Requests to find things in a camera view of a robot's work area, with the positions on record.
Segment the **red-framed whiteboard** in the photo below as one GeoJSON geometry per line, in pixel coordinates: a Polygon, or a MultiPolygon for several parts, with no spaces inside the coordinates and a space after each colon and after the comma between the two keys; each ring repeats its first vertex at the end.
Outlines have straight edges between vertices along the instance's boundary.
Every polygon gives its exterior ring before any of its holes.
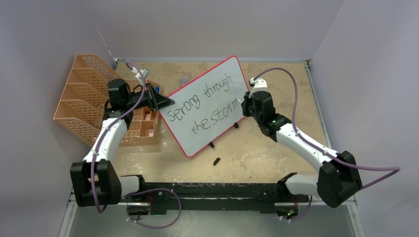
{"type": "Polygon", "coordinates": [[[175,104],[160,115],[187,157],[241,121],[248,83],[237,56],[230,56],[168,97],[175,104]]]}

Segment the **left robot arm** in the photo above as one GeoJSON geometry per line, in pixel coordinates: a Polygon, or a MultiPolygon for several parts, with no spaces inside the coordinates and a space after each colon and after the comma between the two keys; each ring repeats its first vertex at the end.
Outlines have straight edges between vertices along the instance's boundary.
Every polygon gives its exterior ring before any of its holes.
{"type": "Polygon", "coordinates": [[[141,91],[133,92],[123,79],[107,83],[109,99],[105,102],[102,128],[89,153],[70,167],[76,203],[80,207],[95,206],[103,212],[126,196],[135,202],[147,197],[142,175],[118,177],[112,165],[118,147],[133,120],[133,111],[148,107],[159,111],[175,102],[160,94],[152,84],[143,82],[141,91]]]}

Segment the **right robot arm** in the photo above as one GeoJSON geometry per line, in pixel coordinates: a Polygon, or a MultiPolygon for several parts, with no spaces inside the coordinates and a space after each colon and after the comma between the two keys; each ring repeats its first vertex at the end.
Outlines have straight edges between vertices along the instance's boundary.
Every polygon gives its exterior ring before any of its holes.
{"type": "Polygon", "coordinates": [[[257,122],[261,133],[303,158],[317,175],[290,173],[280,179],[277,194],[289,201],[296,195],[319,197],[326,205],[336,208],[362,189],[355,157],[348,151],[337,152],[323,147],[311,137],[293,127],[287,117],[276,112],[269,92],[246,92],[241,103],[243,115],[257,122]]]}

